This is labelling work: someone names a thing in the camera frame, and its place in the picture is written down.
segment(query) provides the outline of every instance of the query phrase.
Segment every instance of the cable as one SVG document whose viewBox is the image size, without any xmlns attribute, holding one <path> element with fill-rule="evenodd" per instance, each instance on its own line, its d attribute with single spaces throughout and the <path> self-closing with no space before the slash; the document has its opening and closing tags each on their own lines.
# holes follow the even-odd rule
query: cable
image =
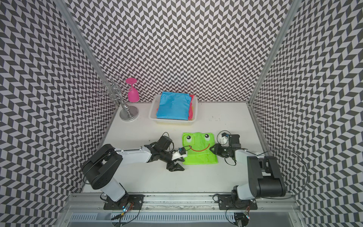
<svg viewBox="0 0 363 227">
<path fill-rule="evenodd" d="M 219 144 L 220 144 L 220 145 L 222 145 L 222 146 L 224 146 L 224 145 L 226 145 L 226 144 L 228 143 L 228 141 L 227 141 L 227 143 L 225 143 L 225 144 L 221 144 L 220 142 L 218 142 L 218 136 L 219 136 L 219 134 L 221 134 L 221 132 L 224 132 L 224 131 L 228 132 L 228 133 L 231 135 L 231 133 L 230 133 L 228 130 L 223 130 L 223 131 L 220 131 L 220 132 L 218 133 L 218 135 L 217 135 L 217 143 L 219 143 Z"/>
<path fill-rule="evenodd" d="M 134 209 L 134 202 L 131 202 L 131 206 L 129 208 L 129 211 L 132 211 Z"/>
<path fill-rule="evenodd" d="M 125 226 L 126 224 L 129 224 L 130 222 L 132 222 L 133 220 L 137 219 L 137 217 L 139 216 L 140 214 L 140 210 L 141 210 L 141 206 L 140 204 L 136 203 L 137 205 L 139 205 L 139 212 L 137 213 L 136 217 L 134 217 L 134 219 L 132 219 L 131 221 L 129 222 L 126 222 L 125 224 L 123 224 L 122 226 Z"/>
<path fill-rule="evenodd" d="M 244 149 L 244 151 L 257 156 L 257 154 L 248 151 L 246 148 Z"/>
<path fill-rule="evenodd" d="M 284 151 L 288 151 L 288 152 L 291 152 L 293 153 L 298 159 L 301 160 L 301 162 L 304 164 L 304 167 L 305 167 L 305 171 L 306 171 L 306 180 L 304 180 L 304 185 L 302 186 L 301 190 L 297 193 L 301 193 L 302 191 L 304 191 L 306 189 L 306 185 L 309 183 L 309 171 L 307 170 L 307 165 L 306 163 L 304 162 L 304 160 L 302 160 L 302 158 L 300 156 L 298 156 L 294 151 L 292 150 L 289 150 L 287 148 L 277 148 L 277 149 L 272 149 L 271 151 L 276 151 L 276 150 L 284 150 Z M 264 198 L 264 199 L 277 199 L 277 200 L 281 200 L 281 199 L 290 199 L 296 195 L 292 195 L 290 197 L 287 197 L 287 198 L 269 198 L 269 197 L 261 197 L 261 198 Z"/>
<path fill-rule="evenodd" d="M 99 198 L 102 200 L 102 201 L 107 201 L 106 199 L 102 199 L 102 193 L 99 195 Z"/>
<path fill-rule="evenodd" d="M 233 223 L 233 222 L 231 222 L 231 221 L 228 219 L 228 217 L 227 217 L 227 211 L 228 211 L 229 209 L 232 209 L 232 208 L 234 208 L 234 207 L 229 207 L 229 208 L 227 208 L 226 213 L 225 213 L 225 216 L 226 216 L 226 219 L 227 219 L 227 221 L 228 221 L 229 223 L 231 223 L 232 225 L 236 226 L 236 225 L 237 225 L 237 222 L 236 222 L 236 223 Z"/>
<path fill-rule="evenodd" d="M 234 161 L 234 165 L 229 164 L 229 163 L 226 161 L 226 158 L 224 158 L 224 161 L 225 161 L 228 165 L 230 165 L 230 166 L 235 166 L 235 165 L 237 165 L 237 162 L 236 162 L 235 160 L 233 160 L 233 161 Z"/>
<path fill-rule="evenodd" d="M 190 145 L 188 145 L 188 146 L 184 146 L 184 147 L 190 147 L 188 150 L 186 150 L 186 151 L 189 151 L 191 148 L 192 148 L 192 146 L 190 146 Z"/>
<path fill-rule="evenodd" d="M 115 153 L 116 151 L 113 151 L 113 152 L 111 152 L 111 153 L 107 153 L 107 154 L 105 154 L 104 156 L 102 156 L 98 161 L 96 161 L 94 164 L 93 164 L 93 166 L 91 166 L 91 168 L 89 168 L 87 171 L 86 171 L 86 174 L 83 176 L 83 182 L 85 183 L 85 184 L 87 184 L 87 185 L 90 185 L 91 183 L 87 183 L 86 181 L 85 181 L 85 178 L 86 178 L 86 175 L 87 175 L 87 173 L 98 163 L 98 162 L 100 162 L 100 161 L 103 161 L 103 159 L 107 156 L 107 155 L 112 155 L 113 153 Z"/>
<path fill-rule="evenodd" d="M 267 152 L 270 152 L 270 151 L 265 151 L 265 152 L 263 152 L 263 153 L 260 153 L 260 154 L 258 154 L 258 155 L 261 155 L 261 154 L 265 154 L 265 153 L 267 153 Z"/>
<path fill-rule="evenodd" d="M 214 202 L 216 202 L 216 203 L 218 203 L 218 202 L 219 202 L 219 200 L 214 200 L 214 197 L 215 197 L 216 195 L 221 195 L 221 194 L 216 193 L 216 194 L 214 194 L 214 195 L 212 196 L 213 201 L 214 201 Z"/>
<path fill-rule="evenodd" d="M 174 142 L 171 142 L 173 144 L 173 149 L 174 150 Z M 171 152 L 172 150 L 170 150 L 170 145 L 169 145 L 169 152 Z"/>
<path fill-rule="evenodd" d="M 167 131 L 164 132 L 161 136 L 163 136 L 165 133 L 168 134 L 168 137 L 170 138 L 170 135 L 169 135 L 169 133 Z"/>
</svg>

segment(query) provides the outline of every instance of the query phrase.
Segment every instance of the green cloth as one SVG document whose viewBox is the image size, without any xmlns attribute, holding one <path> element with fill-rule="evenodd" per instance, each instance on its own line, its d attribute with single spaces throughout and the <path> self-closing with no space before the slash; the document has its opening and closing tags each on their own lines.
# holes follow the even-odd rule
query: green cloth
<svg viewBox="0 0 363 227">
<path fill-rule="evenodd" d="M 217 164 L 217 156 L 209 150 L 213 145 L 214 135 L 212 133 L 183 133 L 183 147 L 188 154 L 184 158 L 183 164 Z"/>
</svg>

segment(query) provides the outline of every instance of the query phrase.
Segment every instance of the blue cloth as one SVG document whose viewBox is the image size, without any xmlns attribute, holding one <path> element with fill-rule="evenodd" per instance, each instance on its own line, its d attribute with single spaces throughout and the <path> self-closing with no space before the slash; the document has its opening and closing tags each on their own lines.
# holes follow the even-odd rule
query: blue cloth
<svg viewBox="0 0 363 227">
<path fill-rule="evenodd" d="M 160 97 L 160 104 L 157 118 L 188 120 L 189 107 L 192 98 L 188 94 L 163 92 Z"/>
</svg>

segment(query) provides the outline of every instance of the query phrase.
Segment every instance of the chevron patterned wall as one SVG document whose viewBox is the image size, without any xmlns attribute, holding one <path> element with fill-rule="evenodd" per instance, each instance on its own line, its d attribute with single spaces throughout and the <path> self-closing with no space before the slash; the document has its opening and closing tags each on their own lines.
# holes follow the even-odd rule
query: chevron patterned wall
<svg viewBox="0 0 363 227">
<path fill-rule="evenodd" d="M 309 226 L 363 226 L 363 0 L 303 1 L 253 103 Z M 302 163 L 281 160 L 298 193 Z"/>
<path fill-rule="evenodd" d="M 0 18 L 0 226 L 49 226 L 116 107 L 95 96 L 100 81 L 51 0 L 1 0 Z"/>
<path fill-rule="evenodd" d="M 291 0 L 65 0 L 110 80 L 247 101 Z"/>
</svg>

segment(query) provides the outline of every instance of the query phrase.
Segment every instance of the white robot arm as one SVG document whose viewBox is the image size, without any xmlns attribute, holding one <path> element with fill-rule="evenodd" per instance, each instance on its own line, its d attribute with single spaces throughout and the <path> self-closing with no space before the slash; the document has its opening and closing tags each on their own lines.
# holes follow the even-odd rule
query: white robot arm
<svg viewBox="0 0 363 227">
<path fill-rule="evenodd" d="M 121 150 L 106 144 L 82 165 L 82 172 L 93 189 L 100 189 L 114 202 L 124 201 L 128 194 L 113 177 L 119 166 L 161 160 L 166 163 L 166 169 L 169 171 L 184 170 L 179 163 L 175 162 L 184 161 L 184 157 L 187 156 L 186 150 L 182 147 L 167 152 L 171 143 L 172 140 L 163 135 L 157 142 L 135 149 Z"/>
<path fill-rule="evenodd" d="M 233 188 L 232 200 L 285 196 L 285 183 L 274 156 L 258 157 L 241 148 L 239 135 L 223 133 L 222 137 L 227 138 L 227 146 L 216 143 L 210 151 L 223 158 L 230 157 L 235 162 L 243 163 L 247 165 L 248 170 L 248 183 Z"/>
</svg>

